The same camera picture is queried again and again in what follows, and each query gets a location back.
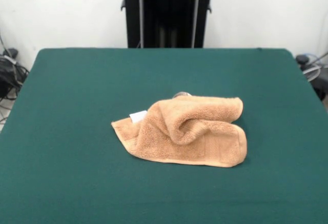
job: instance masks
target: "tan towel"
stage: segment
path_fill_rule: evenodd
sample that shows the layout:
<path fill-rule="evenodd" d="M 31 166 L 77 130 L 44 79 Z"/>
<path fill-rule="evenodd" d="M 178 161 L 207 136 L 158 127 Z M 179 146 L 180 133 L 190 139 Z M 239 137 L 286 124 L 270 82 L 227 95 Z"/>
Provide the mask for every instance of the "tan towel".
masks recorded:
<path fill-rule="evenodd" d="M 244 161 L 247 140 L 231 124 L 241 116 L 239 98 L 178 96 L 156 102 L 145 118 L 112 123 L 132 155 L 158 162 L 233 167 Z"/>

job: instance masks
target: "cable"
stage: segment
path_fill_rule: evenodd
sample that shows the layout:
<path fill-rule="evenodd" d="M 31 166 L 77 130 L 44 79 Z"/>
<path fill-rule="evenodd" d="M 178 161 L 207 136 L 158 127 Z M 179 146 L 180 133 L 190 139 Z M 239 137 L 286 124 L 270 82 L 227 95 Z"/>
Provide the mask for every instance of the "cable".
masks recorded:
<path fill-rule="evenodd" d="M 11 110 L 10 108 L 5 107 L 5 106 L 3 106 L 3 105 L 0 105 L 0 108 L 3 108 L 3 109 L 5 109 L 5 110 Z"/>
<path fill-rule="evenodd" d="M 4 118 L 2 118 L 1 120 L 0 120 L 0 123 L 2 123 L 3 121 L 5 121 L 5 120 L 7 120 L 8 119 L 8 117 L 4 117 Z"/>
<path fill-rule="evenodd" d="M 317 61 L 320 61 L 320 60 L 324 59 L 326 56 L 328 56 L 328 52 L 326 52 L 325 54 L 323 54 L 321 57 L 317 58 L 317 59 L 314 60 L 313 62 L 309 63 L 308 65 L 310 65 L 310 64 L 314 64 L 314 63 L 316 63 Z"/>
<path fill-rule="evenodd" d="M 0 31 L 0 42 L 1 42 L 1 45 L 2 47 L 5 49 L 5 51 L 8 53 L 8 55 L 12 58 L 12 55 L 11 55 L 11 52 L 8 51 L 8 49 L 6 48 L 5 44 L 4 44 L 4 41 L 2 40 L 2 37 L 1 37 L 1 31 Z"/>
<path fill-rule="evenodd" d="M 307 79 L 308 82 L 311 82 L 311 81 L 315 80 L 316 78 L 319 77 L 320 74 L 321 74 L 321 69 L 318 69 L 316 75 L 314 75 L 313 77 Z"/>
<path fill-rule="evenodd" d="M 307 70 L 303 71 L 303 74 L 308 74 L 308 73 L 311 73 L 311 72 L 316 71 L 316 70 L 321 69 L 321 68 L 322 68 L 321 66 L 316 65 L 313 68 L 310 68 L 310 69 L 307 69 Z"/>
<path fill-rule="evenodd" d="M 311 56 L 311 57 L 314 57 L 314 58 L 315 58 L 315 60 L 313 60 L 312 62 L 307 63 L 306 65 L 311 65 L 311 64 L 313 64 L 313 63 L 315 63 L 315 62 L 317 62 L 317 61 L 320 61 L 320 60 L 318 60 L 319 57 L 316 56 L 315 54 L 312 54 L 312 53 L 305 53 L 305 54 L 303 54 L 303 55 L 305 55 L 305 56 Z"/>
<path fill-rule="evenodd" d="M 322 66 L 320 66 L 320 65 L 314 64 L 314 67 L 313 68 L 310 68 L 310 69 L 307 69 L 307 70 L 303 71 L 303 74 L 306 75 L 306 74 L 309 74 L 309 73 L 317 70 L 317 73 L 314 76 L 307 77 L 307 80 L 309 82 L 311 82 L 311 81 L 315 80 L 316 78 L 318 78 L 320 76 L 321 69 L 326 69 L 326 68 L 328 68 L 328 65 L 322 65 Z"/>

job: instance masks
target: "black equipment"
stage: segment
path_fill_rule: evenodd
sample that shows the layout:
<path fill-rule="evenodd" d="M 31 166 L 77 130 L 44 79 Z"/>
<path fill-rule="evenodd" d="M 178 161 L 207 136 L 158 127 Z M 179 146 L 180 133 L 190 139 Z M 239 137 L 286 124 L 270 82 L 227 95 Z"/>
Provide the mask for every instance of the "black equipment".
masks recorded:
<path fill-rule="evenodd" d="M 124 0 L 129 48 L 202 48 L 210 0 Z"/>

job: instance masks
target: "black cable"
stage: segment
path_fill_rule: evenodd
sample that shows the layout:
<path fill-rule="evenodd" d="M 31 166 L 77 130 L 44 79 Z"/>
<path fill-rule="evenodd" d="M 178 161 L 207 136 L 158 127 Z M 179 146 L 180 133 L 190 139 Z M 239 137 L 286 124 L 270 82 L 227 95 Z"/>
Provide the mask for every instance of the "black cable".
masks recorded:
<path fill-rule="evenodd" d="M 2 118 L 1 120 L 0 120 L 0 123 L 2 123 L 3 121 L 5 121 L 5 120 L 7 120 L 8 119 L 8 117 L 4 117 L 4 118 Z"/>
<path fill-rule="evenodd" d="M 28 74 L 29 71 L 14 59 L 0 55 L 0 98 L 16 100 L 16 97 L 8 97 L 8 95 L 14 89 L 17 96 Z"/>
<path fill-rule="evenodd" d="M 2 47 L 3 47 L 3 48 L 5 49 L 5 51 L 8 53 L 8 55 L 9 55 L 10 57 L 12 57 L 11 52 L 6 48 L 5 43 L 4 43 L 4 41 L 2 40 L 1 32 L 0 32 L 0 42 L 1 42 Z"/>
<path fill-rule="evenodd" d="M 3 105 L 0 105 L 0 108 L 3 108 L 3 109 L 5 109 L 5 110 L 11 110 L 10 108 L 5 107 L 5 106 L 3 106 Z"/>
<path fill-rule="evenodd" d="M 313 62 L 311 62 L 311 64 L 314 64 L 314 63 L 316 63 L 317 61 L 322 60 L 322 59 L 325 58 L 326 56 L 328 56 L 328 52 L 326 52 L 325 54 L 323 54 L 321 57 L 315 59 Z"/>

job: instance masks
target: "green felt surface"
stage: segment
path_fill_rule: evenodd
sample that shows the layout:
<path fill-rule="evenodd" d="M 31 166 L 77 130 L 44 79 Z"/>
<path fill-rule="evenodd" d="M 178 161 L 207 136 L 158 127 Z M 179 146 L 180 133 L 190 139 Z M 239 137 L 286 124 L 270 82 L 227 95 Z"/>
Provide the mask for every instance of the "green felt surface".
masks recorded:
<path fill-rule="evenodd" d="M 134 158 L 110 122 L 239 96 L 235 168 Z M 328 223 L 328 116 L 285 50 L 50 49 L 0 135 L 0 223 Z"/>

